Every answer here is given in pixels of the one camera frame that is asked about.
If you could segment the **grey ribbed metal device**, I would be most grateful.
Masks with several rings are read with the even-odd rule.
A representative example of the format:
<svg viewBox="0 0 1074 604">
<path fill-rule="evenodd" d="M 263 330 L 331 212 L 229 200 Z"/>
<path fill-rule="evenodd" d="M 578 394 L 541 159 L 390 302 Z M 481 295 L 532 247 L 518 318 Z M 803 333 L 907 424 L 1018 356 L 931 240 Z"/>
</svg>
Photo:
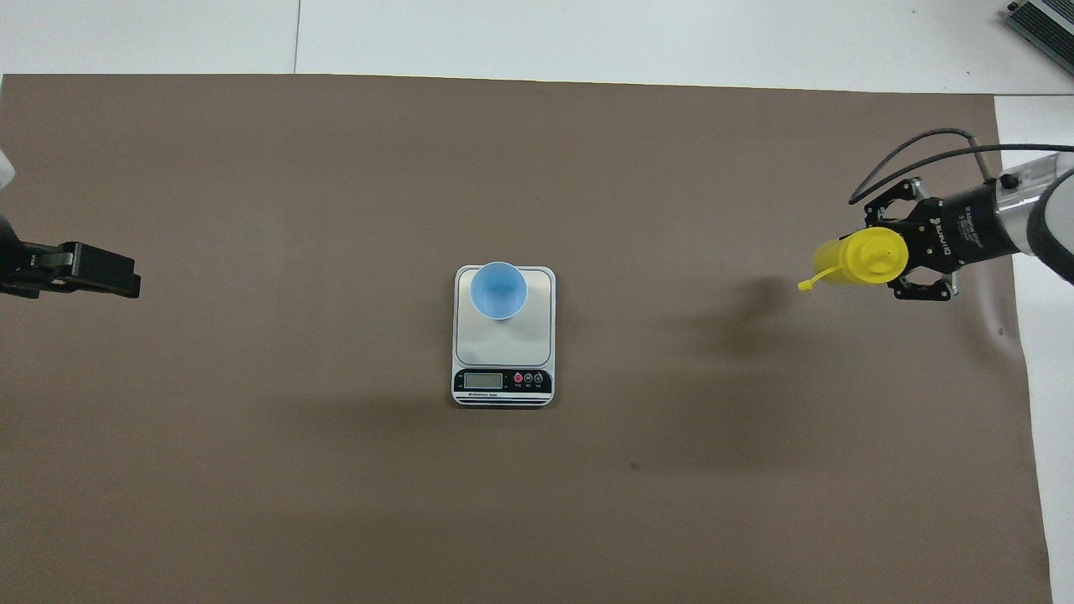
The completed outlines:
<svg viewBox="0 0 1074 604">
<path fill-rule="evenodd" d="M 1074 0 L 1008 0 L 1004 21 L 1074 76 Z"/>
</svg>

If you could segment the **light blue plastic cup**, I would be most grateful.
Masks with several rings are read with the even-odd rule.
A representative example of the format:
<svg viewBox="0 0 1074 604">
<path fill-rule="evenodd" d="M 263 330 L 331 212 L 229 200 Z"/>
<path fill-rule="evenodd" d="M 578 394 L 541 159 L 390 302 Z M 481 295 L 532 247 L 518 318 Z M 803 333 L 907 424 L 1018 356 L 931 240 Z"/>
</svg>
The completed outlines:
<svg viewBox="0 0 1074 604">
<path fill-rule="evenodd" d="M 487 263 L 471 276 L 471 305 L 488 320 L 510 320 L 523 310 L 528 297 L 525 277 L 513 264 Z"/>
</svg>

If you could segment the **silver digital kitchen scale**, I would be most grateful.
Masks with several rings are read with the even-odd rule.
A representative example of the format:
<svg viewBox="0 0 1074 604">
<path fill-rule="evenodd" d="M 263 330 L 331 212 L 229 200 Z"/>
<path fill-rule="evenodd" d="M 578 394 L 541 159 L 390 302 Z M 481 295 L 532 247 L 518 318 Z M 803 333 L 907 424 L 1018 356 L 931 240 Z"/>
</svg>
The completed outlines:
<svg viewBox="0 0 1074 604">
<path fill-rule="evenodd" d="M 488 320 L 471 305 L 471 276 L 454 276 L 451 397 L 461 408 L 537 409 L 555 393 L 556 276 L 541 265 L 520 268 L 526 305 L 510 320 Z"/>
</svg>

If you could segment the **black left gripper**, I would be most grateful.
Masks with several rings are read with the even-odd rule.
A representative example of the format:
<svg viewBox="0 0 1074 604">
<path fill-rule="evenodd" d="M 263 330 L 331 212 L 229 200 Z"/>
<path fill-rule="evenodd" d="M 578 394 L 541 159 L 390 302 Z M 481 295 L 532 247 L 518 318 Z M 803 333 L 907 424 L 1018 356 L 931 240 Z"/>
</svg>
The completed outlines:
<svg viewBox="0 0 1074 604">
<path fill-rule="evenodd" d="M 15 285 L 12 277 L 19 269 L 20 285 Z M 0 294 L 37 299 L 42 292 L 76 291 L 137 299 L 137 264 L 130 257 L 85 243 L 23 245 L 8 218 L 0 215 Z"/>
</svg>

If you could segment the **yellow squeeze bottle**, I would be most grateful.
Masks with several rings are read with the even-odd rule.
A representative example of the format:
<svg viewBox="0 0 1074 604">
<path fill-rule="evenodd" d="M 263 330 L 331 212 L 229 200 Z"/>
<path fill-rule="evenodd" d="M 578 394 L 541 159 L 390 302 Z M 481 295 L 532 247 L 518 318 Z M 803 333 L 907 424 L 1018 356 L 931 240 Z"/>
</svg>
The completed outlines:
<svg viewBox="0 0 1074 604">
<path fill-rule="evenodd" d="M 908 268 L 906 241 L 887 228 L 863 228 L 846 238 L 825 241 L 812 259 L 812 278 L 798 283 L 800 291 L 811 291 L 821 283 L 837 286 L 884 285 L 897 279 Z"/>
</svg>

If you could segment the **brown table mat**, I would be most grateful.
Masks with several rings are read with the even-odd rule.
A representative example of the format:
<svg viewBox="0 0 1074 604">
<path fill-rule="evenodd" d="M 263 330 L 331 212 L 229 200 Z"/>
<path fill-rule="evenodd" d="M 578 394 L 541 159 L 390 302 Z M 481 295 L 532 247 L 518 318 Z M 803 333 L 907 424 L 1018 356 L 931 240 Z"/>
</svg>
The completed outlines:
<svg viewBox="0 0 1074 604">
<path fill-rule="evenodd" d="M 0 604 L 1047 604 L 1008 259 L 800 292 L 989 96 L 3 77 Z M 553 400 L 451 397 L 454 276 L 556 276 Z"/>
</svg>

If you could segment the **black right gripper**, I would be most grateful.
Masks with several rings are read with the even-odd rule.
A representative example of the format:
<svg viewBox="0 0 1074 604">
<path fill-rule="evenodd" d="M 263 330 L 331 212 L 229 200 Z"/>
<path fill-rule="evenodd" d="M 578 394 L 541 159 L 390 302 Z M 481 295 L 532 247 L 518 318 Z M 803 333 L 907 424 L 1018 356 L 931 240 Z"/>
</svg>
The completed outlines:
<svg viewBox="0 0 1074 604">
<path fill-rule="evenodd" d="M 920 177 L 906 177 L 863 204 L 867 228 L 923 228 L 925 222 L 923 265 L 889 282 L 896 299 L 948 302 L 958 294 L 950 272 L 1018 251 L 998 218 L 996 189 L 997 179 L 986 179 L 960 195 L 924 199 Z"/>
</svg>

